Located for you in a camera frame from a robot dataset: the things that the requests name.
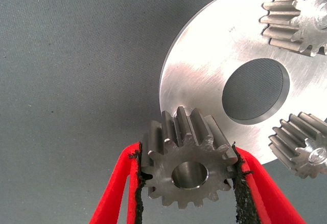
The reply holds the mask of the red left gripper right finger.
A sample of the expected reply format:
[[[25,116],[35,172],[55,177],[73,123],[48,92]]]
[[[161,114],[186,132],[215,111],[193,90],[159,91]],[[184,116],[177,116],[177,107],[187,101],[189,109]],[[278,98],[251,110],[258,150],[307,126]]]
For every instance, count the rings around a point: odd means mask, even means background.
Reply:
[[[238,157],[232,179],[237,223],[305,223],[259,161],[235,145],[232,148]]]

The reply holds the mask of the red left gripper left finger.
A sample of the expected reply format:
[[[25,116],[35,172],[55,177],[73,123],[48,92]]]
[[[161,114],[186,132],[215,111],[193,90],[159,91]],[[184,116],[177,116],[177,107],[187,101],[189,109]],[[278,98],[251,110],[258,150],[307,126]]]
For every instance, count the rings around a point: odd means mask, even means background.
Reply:
[[[140,142],[122,151],[90,223],[118,222],[127,179],[129,179],[129,193],[126,223],[142,223],[144,207],[141,191],[145,181],[141,176],[141,153]]]

